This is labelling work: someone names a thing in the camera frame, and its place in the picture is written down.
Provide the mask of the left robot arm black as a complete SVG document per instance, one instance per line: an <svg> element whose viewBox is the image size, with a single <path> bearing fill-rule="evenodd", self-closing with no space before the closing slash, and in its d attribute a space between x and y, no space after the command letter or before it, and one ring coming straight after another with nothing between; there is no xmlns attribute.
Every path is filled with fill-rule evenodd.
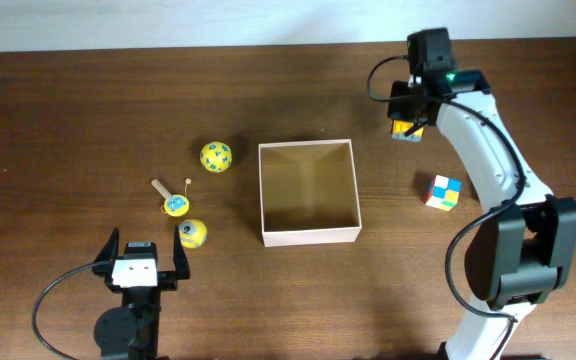
<svg viewBox="0 0 576 360"><path fill-rule="evenodd" d="M94 340L103 359L153 360L158 357L161 294L175 291L180 280L190 278L190 267L181 245L179 229L173 230L175 268L158 268L153 242L130 242L119 253L115 228L94 261L93 273L107 288L122 296L122 303L99 316Z"/></svg>

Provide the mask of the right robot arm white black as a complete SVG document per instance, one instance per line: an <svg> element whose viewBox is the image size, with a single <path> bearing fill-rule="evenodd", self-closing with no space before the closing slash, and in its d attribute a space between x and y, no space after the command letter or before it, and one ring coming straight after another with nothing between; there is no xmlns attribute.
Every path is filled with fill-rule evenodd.
<svg viewBox="0 0 576 360"><path fill-rule="evenodd" d="M460 230L474 237L464 256L470 299L442 359L498 359L520 322L568 280L576 248L576 200L558 198L532 171L506 130L482 72L461 70L445 28L407 38L410 79L385 98L388 116L414 130L435 126L457 152L483 214Z"/></svg>

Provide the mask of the yellow grey toy truck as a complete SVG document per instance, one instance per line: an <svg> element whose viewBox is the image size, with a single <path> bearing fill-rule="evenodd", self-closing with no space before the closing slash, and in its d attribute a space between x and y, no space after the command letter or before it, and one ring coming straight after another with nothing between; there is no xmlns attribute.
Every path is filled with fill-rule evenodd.
<svg viewBox="0 0 576 360"><path fill-rule="evenodd" d="M424 129L416 127L415 123L393 120L391 136L394 140L420 142L423 138Z"/></svg>

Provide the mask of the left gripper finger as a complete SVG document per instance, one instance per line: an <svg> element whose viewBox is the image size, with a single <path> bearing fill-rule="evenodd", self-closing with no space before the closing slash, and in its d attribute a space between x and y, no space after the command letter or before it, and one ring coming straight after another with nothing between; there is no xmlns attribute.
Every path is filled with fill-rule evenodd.
<svg viewBox="0 0 576 360"><path fill-rule="evenodd" d="M190 278L190 267L187 256L182 245L179 227L174 229L173 263L175 266L176 278L178 280L188 280Z"/></svg>
<svg viewBox="0 0 576 360"><path fill-rule="evenodd" d="M102 247L98 255L96 256L94 262L111 261L114 260L118 255L119 250L119 229L114 228L111 235L105 245Z"/></svg>

